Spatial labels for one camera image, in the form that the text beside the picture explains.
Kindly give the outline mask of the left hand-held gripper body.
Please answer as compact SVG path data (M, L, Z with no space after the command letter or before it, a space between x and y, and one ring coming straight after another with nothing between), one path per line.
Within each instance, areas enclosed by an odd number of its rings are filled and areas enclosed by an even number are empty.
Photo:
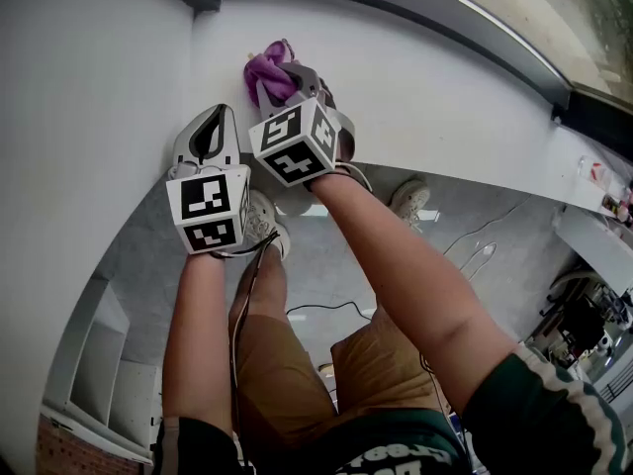
M239 165L166 182L173 224L191 254L244 243L250 168Z

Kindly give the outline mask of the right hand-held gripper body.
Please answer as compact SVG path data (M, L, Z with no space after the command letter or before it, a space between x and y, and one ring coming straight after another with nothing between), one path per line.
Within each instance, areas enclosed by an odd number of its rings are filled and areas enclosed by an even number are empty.
M311 98L286 107L252 127L249 138L254 157L286 187L332 172L355 152L355 126L323 84L321 104Z

